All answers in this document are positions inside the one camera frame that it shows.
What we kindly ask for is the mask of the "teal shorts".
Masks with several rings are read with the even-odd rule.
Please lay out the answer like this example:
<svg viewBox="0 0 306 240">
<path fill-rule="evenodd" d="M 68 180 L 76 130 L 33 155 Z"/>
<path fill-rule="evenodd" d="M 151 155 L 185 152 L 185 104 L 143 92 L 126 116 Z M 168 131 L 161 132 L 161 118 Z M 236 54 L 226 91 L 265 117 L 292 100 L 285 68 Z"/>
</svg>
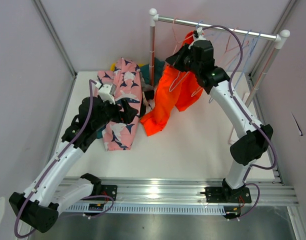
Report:
<svg viewBox="0 0 306 240">
<path fill-rule="evenodd" d="M 150 83 L 149 80 L 149 64 L 139 64 L 140 71 L 142 73 L 142 77 L 146 84 Z M 162 77 L 163 71 L 165 68 L 165 62 L 159 60 L 158 58 L 154 58 L 154 86 L 159 83 L 159 80 Z"/>
</svg>

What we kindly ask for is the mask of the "orange shorts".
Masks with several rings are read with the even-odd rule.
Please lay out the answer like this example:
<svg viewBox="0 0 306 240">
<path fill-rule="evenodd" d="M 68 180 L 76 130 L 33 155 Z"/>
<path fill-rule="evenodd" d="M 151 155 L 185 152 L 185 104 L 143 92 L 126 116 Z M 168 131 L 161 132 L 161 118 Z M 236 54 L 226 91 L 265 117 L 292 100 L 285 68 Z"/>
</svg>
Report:
<svg viewBox="0 0 306 240">
<path fill-rule="evenodd" d="M 154 108 L 141 119 L 146 135 L 162 131 L 168 123 L 173 108 L 183 112 L 202 95 L 202 89 L 191 72 L 180 72 L 165 66 L 154 97 Z"/>
</svg>

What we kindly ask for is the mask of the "pink patterned shorts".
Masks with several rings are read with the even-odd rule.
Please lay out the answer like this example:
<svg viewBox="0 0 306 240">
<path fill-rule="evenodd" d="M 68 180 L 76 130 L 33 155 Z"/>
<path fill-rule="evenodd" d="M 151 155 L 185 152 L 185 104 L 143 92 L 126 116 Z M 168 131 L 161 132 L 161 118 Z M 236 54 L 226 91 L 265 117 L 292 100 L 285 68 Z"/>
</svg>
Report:
<svg viewBox="0 0 306 240">
<path fill-rule="evenodd" d="M 142 87 L 140 67 L 136 62 L 121 57 L 114 65 L 114 70 L 100 70 L 99 82 L 95 95 L 101 95 L 103 89 L 110 91 L 115 104 L 122 106 L 126 101 L 131 108 L 141 111 Z M 140 114 L 137 113 L 131 123 L 110 121 L 102 129 L 102 139 L 106 151 L 130 150 L 136 135 Z"/>
</svg>

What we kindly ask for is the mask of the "grey shorts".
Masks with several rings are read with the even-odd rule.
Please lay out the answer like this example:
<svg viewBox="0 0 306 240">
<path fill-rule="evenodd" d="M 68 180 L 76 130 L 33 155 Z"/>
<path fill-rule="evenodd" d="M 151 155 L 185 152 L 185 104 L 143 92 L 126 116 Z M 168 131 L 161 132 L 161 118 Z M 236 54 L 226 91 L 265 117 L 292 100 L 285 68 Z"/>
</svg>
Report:
<svg viewBox="0 0 306 240">
<path fill-rule="evenodd" d="M 154 87 L 145 82 L 142 72 L 139 72 L 139 76 L 140 76 L 141 90 L 143 92 L 153 91 Z"/>
</svg>

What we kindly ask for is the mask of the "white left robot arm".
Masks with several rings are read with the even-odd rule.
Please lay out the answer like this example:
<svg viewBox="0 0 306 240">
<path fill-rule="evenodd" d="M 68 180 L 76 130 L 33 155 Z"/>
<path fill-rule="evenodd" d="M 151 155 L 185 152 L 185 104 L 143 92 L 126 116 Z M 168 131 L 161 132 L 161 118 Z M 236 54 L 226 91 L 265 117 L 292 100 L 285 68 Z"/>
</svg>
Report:
<svg viewBox="0 0 306 240">
<path fill-rule="evenodd" d="M 97 139 L 98 130 L 109 122 L 130 124 L 139 111 L 126 98 L 110 103 L 99 96 L 90 96 L 81 101 L 77 115 L 65 130 L 58 149 L 47 165 L 29 187 L 22 193 L 14 192 L 9 198 L 16 215 L 14 233 L 17 238 L 25 238 L 18 232 L 19 222 L 45 233 L 64 210 L 80 200 L 115 200 L 110 195 L 102 194 L 101 179 L 90 173 L 83 174 L 65 190 L 56 190 L 71 167 Z"/>
</svg>

